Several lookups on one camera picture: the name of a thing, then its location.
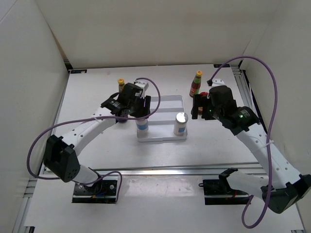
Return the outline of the silver-lid white shaker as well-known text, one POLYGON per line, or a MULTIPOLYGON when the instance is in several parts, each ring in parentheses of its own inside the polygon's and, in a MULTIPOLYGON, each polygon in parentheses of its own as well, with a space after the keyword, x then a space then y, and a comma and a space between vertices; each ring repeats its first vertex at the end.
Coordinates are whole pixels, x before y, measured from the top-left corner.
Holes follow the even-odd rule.
POLYGON ((148 119, 136 120, 137 132, 145 133, 149 129, 148 119))
POLYGON ((188 122, 188 115, 185 112, 176 114, 173 133, 176 136, 184 136, 186 134, 186 127, 188 122))

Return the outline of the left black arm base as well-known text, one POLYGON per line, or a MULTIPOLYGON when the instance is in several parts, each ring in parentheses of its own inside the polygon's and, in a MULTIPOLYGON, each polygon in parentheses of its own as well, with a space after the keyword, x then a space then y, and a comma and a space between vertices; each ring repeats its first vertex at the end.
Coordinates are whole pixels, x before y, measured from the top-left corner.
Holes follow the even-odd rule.
POLYGON ((117 199, 118 177, 105 177, 93 186, 75 184, 72 203, 114 204, 117 199))

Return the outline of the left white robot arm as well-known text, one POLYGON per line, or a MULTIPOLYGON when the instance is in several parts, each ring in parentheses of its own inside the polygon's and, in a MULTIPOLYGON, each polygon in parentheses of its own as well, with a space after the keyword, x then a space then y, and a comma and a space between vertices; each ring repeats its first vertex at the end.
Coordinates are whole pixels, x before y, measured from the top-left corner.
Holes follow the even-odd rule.
POLYGON ((148 115, 151 99, 145 95, 148 86, 148 82, 142 80, 127 83, 120 93, 105 100, 89 121, 83 121, 62 136, 51 135, 46 143, 44 165, 63 182, 81 183, 89 193, 99 193, 102 188, 99 175, 81 165, 78 156, 93 139, 117 122, 128 116, 148 115))

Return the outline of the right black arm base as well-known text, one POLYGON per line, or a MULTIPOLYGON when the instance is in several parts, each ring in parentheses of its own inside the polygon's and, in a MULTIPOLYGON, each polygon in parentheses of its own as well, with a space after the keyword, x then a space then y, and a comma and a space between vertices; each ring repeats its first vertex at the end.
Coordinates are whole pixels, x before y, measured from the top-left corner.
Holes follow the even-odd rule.
POLYGON ((198 184, 203 188, 205 205, 246 205, 249 195, 240 190, 224 191, 219 180, 203 180, 198 184))

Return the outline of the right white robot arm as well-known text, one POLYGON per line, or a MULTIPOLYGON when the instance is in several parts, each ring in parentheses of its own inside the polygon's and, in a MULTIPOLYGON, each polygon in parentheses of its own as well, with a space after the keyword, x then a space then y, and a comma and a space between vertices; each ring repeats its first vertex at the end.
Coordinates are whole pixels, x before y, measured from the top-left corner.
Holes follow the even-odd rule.
POLYGON ((259 178, 229 168, 209 188, 213 195, 229 195, 238 190, 269 201, 269 209, 281 214, 310 191, 311 176, 301 174, 285 159, 273 141, 268 139, 256 114, 247 106, 237 106, 229 87, 215 86, 208 94, 195 94, 192 119, 198 118, 199 108, 202 108, 203 119, 216 119, 230 130, 250 150, 269 176, 267 179, 259 178))

